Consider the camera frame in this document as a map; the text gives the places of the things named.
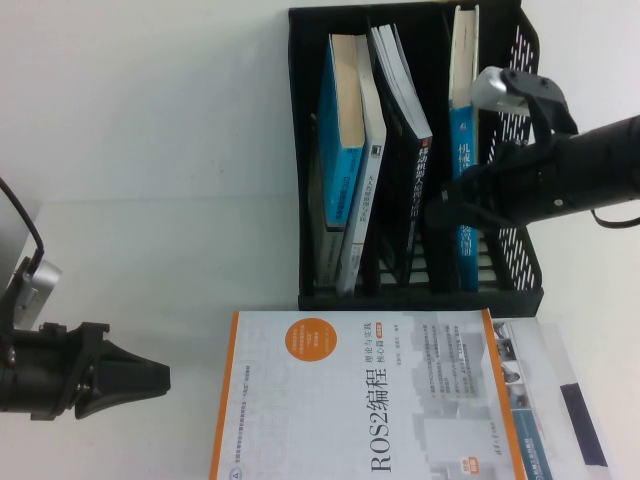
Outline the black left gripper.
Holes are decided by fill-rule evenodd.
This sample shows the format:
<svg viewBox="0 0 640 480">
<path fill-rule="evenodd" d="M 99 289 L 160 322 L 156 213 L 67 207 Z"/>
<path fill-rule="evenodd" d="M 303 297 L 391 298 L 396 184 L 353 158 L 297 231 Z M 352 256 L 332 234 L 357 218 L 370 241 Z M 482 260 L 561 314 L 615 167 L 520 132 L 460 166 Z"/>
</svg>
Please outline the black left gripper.
<svg viewBox="0 0 640 480">
<path fill-rule="evenodd" d="M 105 339 L 109 326 L 82 323 L 69 331 L 45 323 L 1 336 L 1 411 L 54 420 L 67 410 L 85 419 L 105 409 L 170 390 L 170 368 Z M 98 385 L 105 382 L 150 383 Z"/>
</svg>

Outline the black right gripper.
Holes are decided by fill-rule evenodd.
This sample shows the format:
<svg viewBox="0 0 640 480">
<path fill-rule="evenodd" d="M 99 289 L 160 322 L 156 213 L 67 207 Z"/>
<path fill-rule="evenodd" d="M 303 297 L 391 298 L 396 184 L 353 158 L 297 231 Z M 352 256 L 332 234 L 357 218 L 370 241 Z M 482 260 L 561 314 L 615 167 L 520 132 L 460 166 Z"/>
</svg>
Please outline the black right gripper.
<svg viewBox="0 0 640 480">
<path fill-rule="evenodd" d="M 529 146 L 509 144 L 486 165 L 470 166 L 424 206 L 424 226 L 497 231 L 581 212 L 583 154 L 578 135 L 554 134 Z"/>
</svg>

